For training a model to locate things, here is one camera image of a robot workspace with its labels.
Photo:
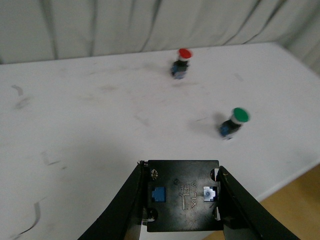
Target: curtain fold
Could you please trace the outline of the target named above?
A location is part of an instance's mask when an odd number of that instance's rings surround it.
[[[0,63],[278,42],[320,73],[320,0],[0,0]]]

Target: white curtain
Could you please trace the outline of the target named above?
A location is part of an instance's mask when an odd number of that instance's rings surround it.
[[[320,73],[320,0],[0,0],[3,64],[279,42]]]

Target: green button cap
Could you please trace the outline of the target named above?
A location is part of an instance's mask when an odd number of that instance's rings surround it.
[[[246,123],[250,120],[249,113],[247,113],[246,110],[240,107],[236,107],[235,109],[233,109],[233,115],[236,120],[242,123]]]

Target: white table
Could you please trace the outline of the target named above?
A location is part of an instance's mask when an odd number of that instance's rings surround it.
[[[193,53],[182,80],[175,50],[1,65],[0,239],[36,209],[20,240],[77,240],[141,160],[219,160],[259,201],[320,163],[315,74],[274,43]],[[235,107],[251,121],[222,140]]]

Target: wooden floor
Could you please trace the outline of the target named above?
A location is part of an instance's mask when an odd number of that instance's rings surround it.
[[[261,202],[301,240],[320,240],[320,165]],[[216,231],[203,240],[224,240]]]

